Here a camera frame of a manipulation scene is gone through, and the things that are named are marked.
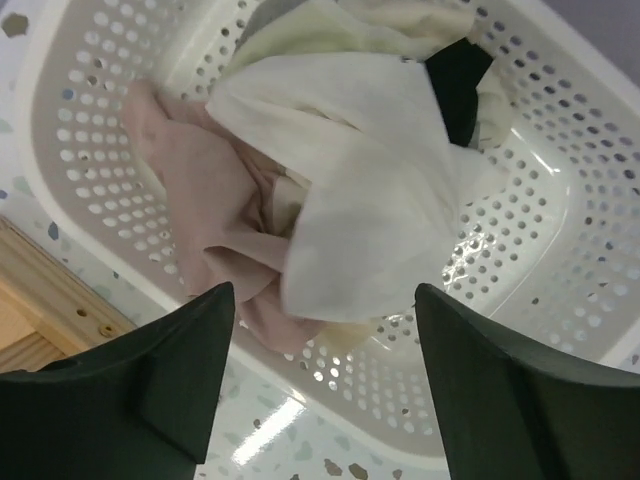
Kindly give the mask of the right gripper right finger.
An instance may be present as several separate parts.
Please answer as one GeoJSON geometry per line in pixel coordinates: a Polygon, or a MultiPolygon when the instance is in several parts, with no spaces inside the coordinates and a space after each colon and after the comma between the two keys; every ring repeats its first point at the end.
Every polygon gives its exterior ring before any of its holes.
{"type": "Polygon", "coordinates": [[[451,478],[638,478],[638,375],[548,347],[429,284],[415,310],[451,478]]]}

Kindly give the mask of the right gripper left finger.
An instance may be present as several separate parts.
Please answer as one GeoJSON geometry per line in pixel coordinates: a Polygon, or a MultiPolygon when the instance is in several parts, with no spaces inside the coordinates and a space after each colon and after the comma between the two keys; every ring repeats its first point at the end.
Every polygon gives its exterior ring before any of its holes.
{"type": "Polygon", "coordinates": [[[5,479],[191,479],[206,460],[235,319],[220,284],[123,336],[1,377],[5,479]]]}

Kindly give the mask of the white underwear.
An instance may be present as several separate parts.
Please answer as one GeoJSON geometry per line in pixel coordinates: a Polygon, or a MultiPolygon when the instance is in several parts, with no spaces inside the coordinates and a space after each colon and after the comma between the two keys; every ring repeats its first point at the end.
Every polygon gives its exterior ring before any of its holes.
{"type": "Polygon", "coordinates": [[[408,309],[440,282],[462,207],[504,179],[449,142],[424,66],[399,55],[269,57],[218,80],[207,111],[310,184],[282,279],[299,317],[408,309]]]}

